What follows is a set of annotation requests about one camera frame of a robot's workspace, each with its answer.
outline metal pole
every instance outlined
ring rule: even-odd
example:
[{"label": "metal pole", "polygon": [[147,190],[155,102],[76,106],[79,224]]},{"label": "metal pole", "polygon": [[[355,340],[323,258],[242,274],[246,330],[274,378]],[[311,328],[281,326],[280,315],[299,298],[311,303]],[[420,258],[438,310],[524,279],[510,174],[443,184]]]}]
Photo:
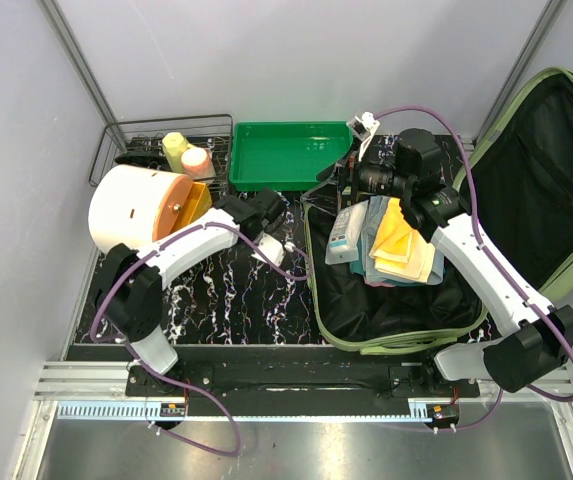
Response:
[{"label": "metal pole", "polygon": [[493,106],[488,112],[488,115],[486,115],[482,128],[477,134],[477,139],[483,138],[484,135],[486,135],[488,130],[490,130],[490,127],[504,111],[506,104],[512,98],[515,89],[521,81],[524,72],[526,72],[526,69],[531,64],[533,58],[535,58],[539,47],[542,45],[548,32],[557,21],[557,18],[564,8],[564,5],[566,5],[566,2],[567,0],[548,0],[546,3],[546,6],[537,19],[537,23],[535,23],[533,30],[530,32],[526,43],[522,47],[521,52],[519,52],[519,56],[517,57],[517,60],[515,60],[502,89],[499,91],[499,94],[493,103]]},{"label": "metal pole", "polygon": [[104,124],[109,126],[109,131],[115,138],[119,148],[121,150],[125,150],[126,137],[124,136],[124,132],[119,126],[115,125],[115,123],[117,123],[117,118],[106,101],[106,97],[102,93],[88,62],[84,58],[84,54],[73,35],[70,25],[66,21],[64,14],[57,4],[57,0],[37,0],[37,2],[42,7],[46,18],[59,37],[68,58],[75,67],[75,70],[77,70],[77,73],[86,87],[95,107],[97,107],[97,111],[102,117]]}]

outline folded clothes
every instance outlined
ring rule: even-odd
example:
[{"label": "folded clothes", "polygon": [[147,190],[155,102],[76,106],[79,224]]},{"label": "folded clothes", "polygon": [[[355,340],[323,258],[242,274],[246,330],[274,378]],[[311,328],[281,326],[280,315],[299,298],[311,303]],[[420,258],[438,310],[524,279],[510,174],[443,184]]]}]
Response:
[{"label": "folded clothes", "polygon": [[[392,222],[384,222],[384,217],[389,212],[393,216]],[[405,226],[401,226],[400,232],[397,233],[390,227],[390,223],[399,224],[398,215],[399,201],[388,197],[371,197],[366,218],[362,225],[362,233],[358,242],[361,265],[359,261],[352,262],[350,265],[351,272],[359,273],[364,276],[364,281],[373,286],[415,286],[418,284],[437,285],[442,282],[444,277],[444,256],[436,252],[431,244],[412,230],[404,221]],[[395,262],[381,257],[378,251],[387,252],[390,255],[403,255],[403,251],[395,250],[399,248],[400,234],[407,231],[411,234],[409,240],[411,251],[408,255],[408,262]],[[377,254],[372,258],[368,253]]]}]

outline black marble table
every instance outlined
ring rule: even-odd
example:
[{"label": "black marble table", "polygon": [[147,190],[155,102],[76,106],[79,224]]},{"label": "black marble table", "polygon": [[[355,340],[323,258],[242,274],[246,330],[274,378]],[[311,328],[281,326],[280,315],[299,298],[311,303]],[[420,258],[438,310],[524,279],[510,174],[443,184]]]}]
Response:
[{"label": "black marble table", "polygon": [[[392,135],[373,142],[371,156],[385,159],[392,153]],[[453,140],[439,136],[446,153],[442,175],[452,183],[462,160]],[[301,192],[284,192],[286,220],[273,236],[305,247]],[[219,252],[194,266],[164,293],[162,328],[172,344],[322,344],[313,303],[306,282],[293,282],[251,257],[245,245]],[[101,267],[100,257],[95,272]],[[286,253],[286,271],[302,274],[303,260]],[[92,299],[97,287],[91,280],[87,300],[73,343],[89,344],[89,328],[95,314]],[[487,332],[487,326],[481,331]],[[102,334],[111,332],[104,323]],[[471,334],[477,339],[479,332]]]}]

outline yellow cloth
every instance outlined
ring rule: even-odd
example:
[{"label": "yellow cloth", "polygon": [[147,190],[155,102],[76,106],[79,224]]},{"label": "yellow cloth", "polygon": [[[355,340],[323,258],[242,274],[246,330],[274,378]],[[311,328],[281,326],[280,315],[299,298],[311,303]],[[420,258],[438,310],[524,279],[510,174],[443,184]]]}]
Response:
[{"label": "yellow cloth", "polygon": [[419,232],[406,223],[399,200],[392,198],[377,230],[370,255],[375,259],[376,270],[426,283],[433,268],[435,247],[426,243]]}]

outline cable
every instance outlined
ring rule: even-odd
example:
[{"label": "cable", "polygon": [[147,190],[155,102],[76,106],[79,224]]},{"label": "cable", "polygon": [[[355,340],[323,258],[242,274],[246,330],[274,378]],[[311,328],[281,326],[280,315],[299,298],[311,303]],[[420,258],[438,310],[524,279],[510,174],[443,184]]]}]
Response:
[{"label": "cable", "polygon": [[[380,118],[385,117],[387,115],[391,115],[393,113],[407,112],[407,111],[424,112],[424,113],[427,113],[428,115],[432,116],[437,121],[439,121],[439,123],[441,123],[444,126],[444,128],[446,128],[446,130],[448,130],[448,133],[450,133],[450,135],[453,137],[453,140],[455,140],[455,143],[457,144],[457,148],[459,149],[459,153],[462,156],[462,160],[464,162],[464,169],[466,171],[466,180],[468,182],[468,189],[470,190],[470,203],[471,203],[471,208],[472,208],[471,224],[473,227],[473,234],[475,235],[475,240],[478,243],[478,248],[481,248],[484,251],[484,253],[488,257],[488,259],[493,263],[493,265],[495,265],[497,270],[502,274],[502,276],[511,285],[511,287],[513,287],[515,292],[517,292],[517,294],[524,301],[527,301],[529,298],[528,294],[517,284],[517,282],[513,279],[513,277],[510,275],[510,273],[508,273],[508,271],[504,268],[504,266],[500,263],[500,261],[495,257],[495,255],[493,255],[493,252],[491,252],[490,249],[484,245],[484,240],[482,239],[481,232],[479,230],[480,223],[479,223],[479,215],[477,213],[477,191],[475,190],[475,183],[473,181],[473,172],[471,170],[470,161],[468,159],[468,154],[466,153],[466,149],[464,148],[462,141],[457,136],[457,133],[449,125],[449,123],[446,121],[446,119],[443,118],[441,115],[439,115],[434,110],[431,110],[430,108],[422,107],[420,105],[404,105],[402,107],[391,108],[391,109],[379,112],[374,117],[375,117],[375,120],[379,120]],[[537,316],[539,316],[539,318],[542,319],[542,321],[546,324],[546,326],[551,330],[551,332],[553,333],[553,335],[555,336],[557,341],[559,341],[562,348],[566,351],[568,358],[570,359],[571,363],[573,364],[573,348],[570,346],[568,341],[564,338],[564,335],[557,329],[557,327],[552,322],[552,320],[550,318],[548,318],[548,315],[546,315],[537,305],[534,305],[534,304],[529,302],[529,306],[537,314]],[[569,396],[558,396],[558,395],[554,395],[552,393],[546,392],[546,391],[544,391],[538,387],[535,387],[534,385],[528,385],[528,388],[531,389],[532,391],[550,399],[550,400],[555,400],[557,402],[573,402],[573,394],[569,395]]]},{"label": "cable", "polygon": [[90,327],[90,338],[93,341],[93,343],[105,343],[105,342],[109,342],[112,340],[123,341],[126,348],[131,353],[131,355],[133,355],[133,357],[139,361],[142,368],[144,368],[144,370],[146,370],[150,375],[152,375],[153,377],[155,377],[159,380],[162,380],[166,383],[169,383],[171,385],[175,385],[177,387],[183,388],[184,390],[192,390],[193,392],[197,392],[197,393],[205,396],[206,398],[208,398],[211,402],[213,402],[217,406],[217,408],[219,408],[219,410],[221,410],[221,412],[226,416],[226,418],[228,418],[228,420],[229,420],[229,422],[233,428],[233,432],[235,434],[235,445],[236,446],[235,446],[235,449],[232,451],[219,450],[217,448],[213,448],[213,447],[210,447],[208,445],[204,445],[202,443],[195,442],[194,440],[191,440],[190,438],[183,437],[181,435],[178,435],[176,433],[173,433],[173,432],[170,432],[167,430],[163,430],[161,428],[158,428],[158,430],[157,430],[158,433],[164,433],[165,435],[168,435],[168,436],[173,437],[177,440],[180,440],[184,443],[187,443],[188,445],[191,445],[193,447],[197,447],[201,450],[204,450],[204,451],[209,452],[209,453],[213,453],[215,455],[222,455],[222,456],[226,456],[226,457],[236,457],[241,453],[241,448],[242,448],[242,438],[241,438],[241,433],[239,432],[239,426],[237,425],[237,422],[235,422],[235,420],[233,419],[233,416],[230,414],[230,412],[226,409],[226,407],[213,394],[211,394],[209,391],[204,390],[200,387],[197,387],[197,386],[191,385],[189,383],[184,383],[184,382],[181,382],[179,380],[175,380],[175,379],[166,377],[166,376],[156,372],[148,364],[146,364],[146,362],[142,361],[142,359],[139,357],[139,355],[137,355],[137,352],[135,352],[135,350],[132,348],[130,343],[125,341],[125,338],[123,335],[121,335],[121,333],[118,333],[115,335],[109,335],[106,337],[101,337],[97,333],[98,328],[99,328],[99,324],[100,324],[102,318],[104,318],[104,315],[106,314],[106,310],[108,309],[108,305],[113,300],[113,298],[115,297],[115,295],[117,294],[119,289],[122,287],[122,285],[126,281],[128,281],[128,279],[131,277],[131,275],[133,273],[135,273],[139,268],[144,266],[148,260],[150,260],[151,258],[153,258],[156,255],[159,255],[163,250],[168,248],[174,242],[180,240],[181,238],[184,238],[184,237],[190,235],[191,233],[194,233],[194,232],[197,232],[199,230],[206,229],[206,228],[211,228],[211,227],[223,228],[223,229],[228,230],[231,233],[237,235],[246,244],[248,244],[260,257],[262,257],[264,259],[264,261],[266,261],[266,263],[268,263],[268,265],[271,268],[273,268],[275,271],[277,271],[277,273],[283,275],[284,277],[286,277],[290,280],[293,280],[293,281],[307,280],[308,279],[308,275],[309,275],[308,266],[310,265],[310,259],[308,258],[308,255],[306,255],[306,253],[304,253],[302,250],[300,250],[297,247],[293,247],[293,250],[296,251],[300,256],[302,256],[304,258],[304,263],[306,265],[306,275],[300,276],[300,277],[291,275],[290,273],[285,272],[284,270],[279,268],[279,266],[277,266],[275,263],[271,262],[270,259],[268,257],[266,257],[266,255],[264,255],[264,253],[262,251],[260,251],[259,248],[246,235],[244,235],[239,230],[237,230],[237,229],[235,229],[229,225],[226,225],[224,223],[219,223],[219,222],[208,222],[204,225],[202,225],[202,224],[193,225],[192,227],[188,227],[185,230],[178,232],[176,235],[173,235],[171,238],[169,238],[168,240],[166,240],[165,242],[160,244],[159,251],[153,250],[153,251],[147,253],[146,255],[144,255],[142,258],[138,259],[135,263],[133,263],[130,267],[128,267],[124,271],[124,273],[122,273],[119,276],[117,281],[113,284],[113,286],[110,288],[110,290],[106,294],[106,297],[104,298],[101,305],[97,309],[97,312],[95,313],[95,317],[93,318],[93,323],[91,324],[91,327]]}]

